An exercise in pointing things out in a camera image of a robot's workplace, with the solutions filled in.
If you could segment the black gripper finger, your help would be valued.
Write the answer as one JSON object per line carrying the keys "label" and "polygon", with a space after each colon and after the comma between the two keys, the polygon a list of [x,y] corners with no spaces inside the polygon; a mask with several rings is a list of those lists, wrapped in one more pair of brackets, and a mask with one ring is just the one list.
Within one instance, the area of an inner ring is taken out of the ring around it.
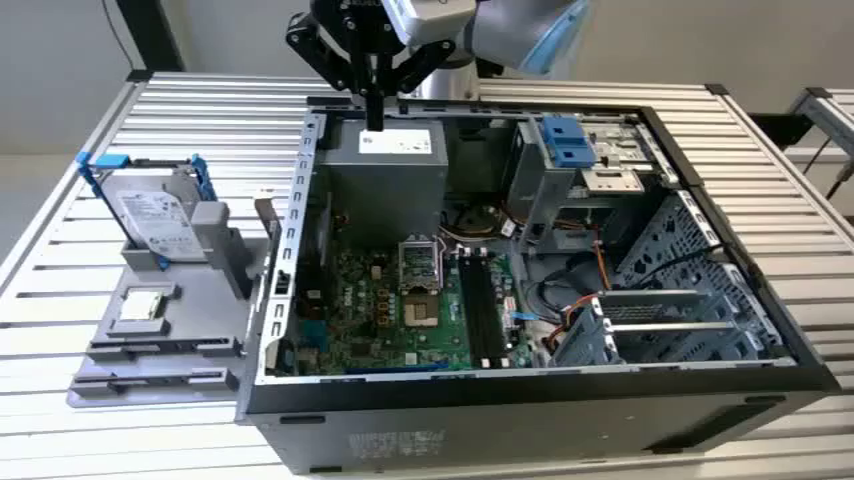
{"label": "black gripper finger", "polygon": [[374,54],[373,71],[373,129],[384,126],[385,99],[396,97],[400,92],[409,93],[426,76],[438,68],[450,56],[456,45],[453,42],[432,42],[421,45],[414,53],[396,66],[389,52]]}
{"label": "black gripper finger", "polygon": [[368,56],[361,45],[361,35],[352,15],[332,16],[336,22],[326,27],[342,29],[338,45],[348,53],[348,60],[338,55],[321,38],[321,24],[310,13],[297,13],[290,17],[285,41],[300,58],[308,63],[326,83],[338,91],[349,90],[364,100],[365,127],[374,129],[374,85],[370,79]]}

